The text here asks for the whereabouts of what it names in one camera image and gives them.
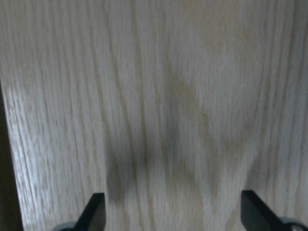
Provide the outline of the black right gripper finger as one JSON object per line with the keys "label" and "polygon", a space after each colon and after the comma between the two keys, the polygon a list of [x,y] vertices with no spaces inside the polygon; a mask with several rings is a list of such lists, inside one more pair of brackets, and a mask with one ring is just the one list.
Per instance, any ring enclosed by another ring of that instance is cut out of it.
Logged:
{"label": "black right gripper finger", "polygon": [[241,192],[241,222],[247,231],[285,231],[275,213],[253,190]]}

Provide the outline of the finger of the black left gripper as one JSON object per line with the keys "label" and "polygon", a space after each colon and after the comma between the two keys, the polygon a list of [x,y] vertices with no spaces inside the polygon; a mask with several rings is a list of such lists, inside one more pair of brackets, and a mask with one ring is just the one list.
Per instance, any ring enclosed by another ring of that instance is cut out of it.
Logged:
{"label": "finger of the black left gripper", "polygon": [[106,208],[104,193],[94,193],[73,231],[103,231],[106,227]]}

